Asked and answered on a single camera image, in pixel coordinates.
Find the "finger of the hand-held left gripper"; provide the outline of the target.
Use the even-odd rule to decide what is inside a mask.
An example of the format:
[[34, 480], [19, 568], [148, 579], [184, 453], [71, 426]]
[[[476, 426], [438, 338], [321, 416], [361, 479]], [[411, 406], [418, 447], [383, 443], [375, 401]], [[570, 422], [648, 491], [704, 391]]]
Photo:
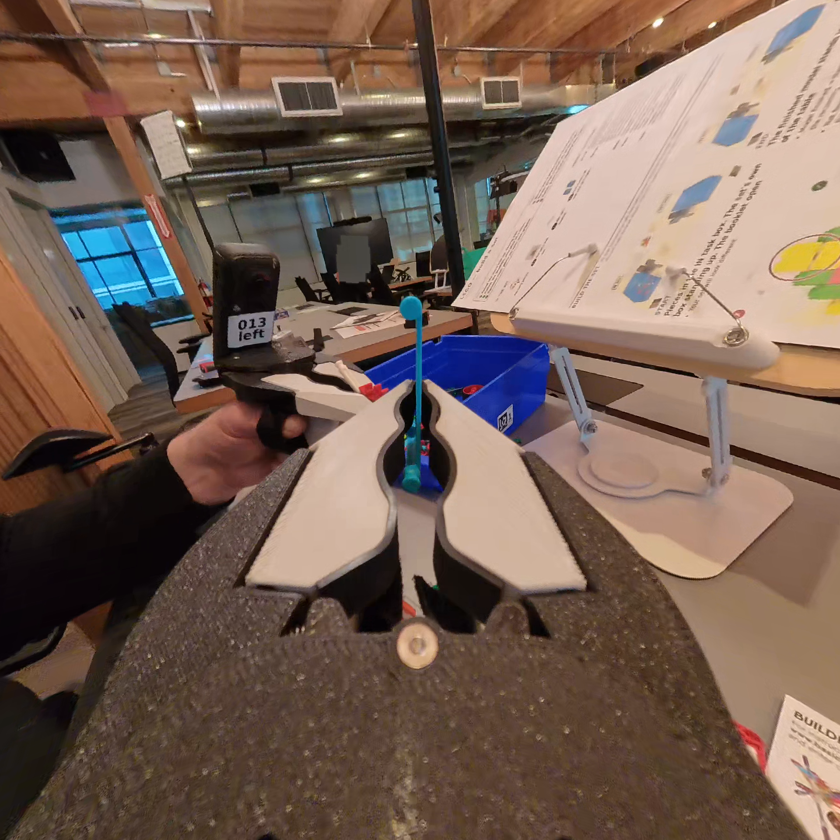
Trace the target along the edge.
[[341, 360], [329, 360], [316, 364], [313, 368], [313, 373], [341, 380], [356, 393], [363, 393], [365, 390], [368, 390], [368, 376], [356, 367], [347, 365]]
[[359, 392], [339, 387], [336, 377], [316, 381], [300, 373], [271, 374], [261, 379], [269, 404], [284, 414], [344, 422], [365, 410], [371, 401]]

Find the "person's left forearm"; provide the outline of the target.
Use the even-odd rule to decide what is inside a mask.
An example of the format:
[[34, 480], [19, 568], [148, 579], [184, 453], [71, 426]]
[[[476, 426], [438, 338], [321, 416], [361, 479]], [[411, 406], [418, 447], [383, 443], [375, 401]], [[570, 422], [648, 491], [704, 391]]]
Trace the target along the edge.
[[163, 447], [1, 520], [1, 656], [170, 571], [223, 508], [192, 499]]

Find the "white wall sign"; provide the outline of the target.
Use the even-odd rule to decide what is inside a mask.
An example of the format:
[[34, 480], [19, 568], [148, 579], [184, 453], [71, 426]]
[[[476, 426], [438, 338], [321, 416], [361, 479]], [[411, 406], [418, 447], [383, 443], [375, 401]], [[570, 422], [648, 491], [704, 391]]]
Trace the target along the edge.
[[165, 110], [144, 117], [140, 126], [163, 181], [179, 179], [192, 172], [193, 167], [172, 111]]

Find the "printed instruction leaflet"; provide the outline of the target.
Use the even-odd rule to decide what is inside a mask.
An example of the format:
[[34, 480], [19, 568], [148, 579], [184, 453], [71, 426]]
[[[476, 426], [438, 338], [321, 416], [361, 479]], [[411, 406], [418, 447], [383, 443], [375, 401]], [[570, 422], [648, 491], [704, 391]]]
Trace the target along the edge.
[[810, 838], [839, 838], [838, 722], [786, 695], [766, 774]]

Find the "silver ventilation duct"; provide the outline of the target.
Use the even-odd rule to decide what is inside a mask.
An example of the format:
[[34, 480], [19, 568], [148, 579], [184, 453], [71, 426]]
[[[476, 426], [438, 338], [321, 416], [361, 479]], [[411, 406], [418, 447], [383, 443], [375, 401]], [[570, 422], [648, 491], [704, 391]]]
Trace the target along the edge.
[[[526, 85], [521, 87], [519, 105], [485, 108], [474, 85], [445, 87], [441, 99], [447, 123], [522, 120], [572, 114], [613, 91], [612, 85]], [[219, 98], [209, 92], [194, 93], [191, 99], [197, 128], [208, 137], [427, 124], [421, 88], [362, 93], [341, 89], [341, 114], [315, 112], [298, 117], [283, 115], [272, 91], [230, 91]]]

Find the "person's left hand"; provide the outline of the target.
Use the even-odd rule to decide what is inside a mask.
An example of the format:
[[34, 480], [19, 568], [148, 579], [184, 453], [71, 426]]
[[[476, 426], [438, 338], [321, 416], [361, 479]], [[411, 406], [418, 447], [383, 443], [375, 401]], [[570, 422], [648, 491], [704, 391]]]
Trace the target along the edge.
[[287, 458], [260, 441], [261, 414], [261, 406], [232, 402], [170, 441], [166, 456], [194, 502], [231, 501]]

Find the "black wall monitor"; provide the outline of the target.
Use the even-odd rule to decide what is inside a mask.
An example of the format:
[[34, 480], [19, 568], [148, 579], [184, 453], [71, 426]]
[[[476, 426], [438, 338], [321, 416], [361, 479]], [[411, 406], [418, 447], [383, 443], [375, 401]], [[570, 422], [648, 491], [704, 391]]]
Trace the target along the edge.
[[359, 238], [366, 243], [371, 265], [383, 266], [394, 258], [390, 229], [383, 217], [359, 217], [342, 220], [317, 229], [317, 237], [326, 270], [339, 271], [339, 247], [343, 240]]

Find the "red wall sign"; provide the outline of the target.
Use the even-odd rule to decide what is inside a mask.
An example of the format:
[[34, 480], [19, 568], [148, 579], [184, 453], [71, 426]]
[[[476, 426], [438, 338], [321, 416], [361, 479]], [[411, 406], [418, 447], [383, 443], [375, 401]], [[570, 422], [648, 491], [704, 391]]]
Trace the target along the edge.
[[167, 241], [171, 239], [173, 234], [172, 226], [170, 225], [169, 218], [161, 204], [160, 198], [154, 193], [144, 193], [142, 199], [146, 212], [161, 240]]

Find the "blue parts bin with tag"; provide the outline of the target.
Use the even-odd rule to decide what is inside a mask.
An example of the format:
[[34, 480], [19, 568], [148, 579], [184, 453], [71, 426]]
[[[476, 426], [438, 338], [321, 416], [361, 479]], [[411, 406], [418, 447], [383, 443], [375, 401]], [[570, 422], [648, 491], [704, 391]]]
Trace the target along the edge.
[[[364, 367], [375, 385], [391, 389], [415, 375], [415, 350], [371, 360]], [[513, 434], [545, 400], [550, 352], [544, 343], [502, 335], [445, 335], [423, 345], [423, 378], [435, 383], [499, 433]], [[442, 491], [429, 465], [440, 451], [428, 432], [431, 406], [423, 397], [421, 488]]]

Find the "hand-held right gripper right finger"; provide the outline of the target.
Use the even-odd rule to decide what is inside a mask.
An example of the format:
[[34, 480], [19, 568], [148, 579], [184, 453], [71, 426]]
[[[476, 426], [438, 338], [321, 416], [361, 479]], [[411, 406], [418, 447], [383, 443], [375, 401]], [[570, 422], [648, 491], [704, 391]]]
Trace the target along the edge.
[[434, 573], [447, 595], [582, 592], [586, 579], [521, 447], [425, 382], [429, 468], [443, 492]]

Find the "instruction sheet board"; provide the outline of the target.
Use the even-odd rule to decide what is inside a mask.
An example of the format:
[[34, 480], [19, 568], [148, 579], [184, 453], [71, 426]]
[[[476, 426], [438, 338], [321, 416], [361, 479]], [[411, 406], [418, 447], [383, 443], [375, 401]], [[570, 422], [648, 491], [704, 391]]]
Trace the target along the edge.
[[838, 397], [838, 28], [783, 3], [562, 121], [454, 305]]

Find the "teal toy rod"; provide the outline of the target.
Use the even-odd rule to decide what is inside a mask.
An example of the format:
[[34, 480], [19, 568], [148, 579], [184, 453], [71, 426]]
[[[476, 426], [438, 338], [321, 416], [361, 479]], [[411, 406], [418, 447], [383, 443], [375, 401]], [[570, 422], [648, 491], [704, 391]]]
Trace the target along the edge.
[[422, 418], [423, 418], [423, 318], [422, 301], [414, 296], [400, 302], [400, 313], [406, 322], [413, 322], [415, 329], [415, 379], [413, 420], [405, 435], [405, 466], [402, 488], [417, 494], [422, 487]]

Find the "papers on neighbouring table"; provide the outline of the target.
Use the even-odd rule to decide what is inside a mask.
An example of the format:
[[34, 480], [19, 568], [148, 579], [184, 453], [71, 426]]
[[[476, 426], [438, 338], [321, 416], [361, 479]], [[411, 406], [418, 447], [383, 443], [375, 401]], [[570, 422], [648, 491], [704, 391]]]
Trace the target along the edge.
[[398, 310], [365, 311], [342, 320], [332, 326], [330, 331], [342, 339], [350, 339], [367, 333], [401, 328], [404, 323], [405, 319]]

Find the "neighbouring grey table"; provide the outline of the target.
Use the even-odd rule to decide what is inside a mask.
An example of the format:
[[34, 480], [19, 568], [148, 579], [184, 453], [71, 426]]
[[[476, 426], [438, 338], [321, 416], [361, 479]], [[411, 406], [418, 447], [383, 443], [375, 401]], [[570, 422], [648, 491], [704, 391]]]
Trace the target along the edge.
[[[399, 353], [413, 345], [413, 332], [400, 325], [374, 332], [356, 333], [349, 338], [340, 337], [335, 332], [334, 325], [346, 318], [343, 310], [349, 307], [349, 304], [336, 304], [306, 310], [292, 309], [290, 315], [281, 318], [278, 324], [305, 340], [312, 338], [313, 330], [320, 329], [326, 340], [327, 354], [353, 364]], [[423, 328], [423, 339], [437, 340], [447, 334], [472, 329], [473, 319], [466, 311], [431, 310], [428, 325]], [[184, 380], [173, 398], [175, 410], [179, 414], [201, 412], [234, 399], [233, 393], [224, 386], [201, 387], [196, 383], [197, 376], [201, 374], [200, 363], [212, 358], [213, 338], [208, 336], [200, 344], [196, 358], [185, 373]]]

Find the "white air vent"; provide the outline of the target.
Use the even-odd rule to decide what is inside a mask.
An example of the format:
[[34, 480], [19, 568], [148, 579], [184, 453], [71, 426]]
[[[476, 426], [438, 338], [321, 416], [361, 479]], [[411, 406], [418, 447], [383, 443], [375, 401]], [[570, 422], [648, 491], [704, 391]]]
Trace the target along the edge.
[[285, 119], [343, 116], [334, 77], [273, 77], [270, 81], [277, 108]]
[[481, 77], [479, 93], [482, 111], [519, 109], [522, 80], [519, 77]]

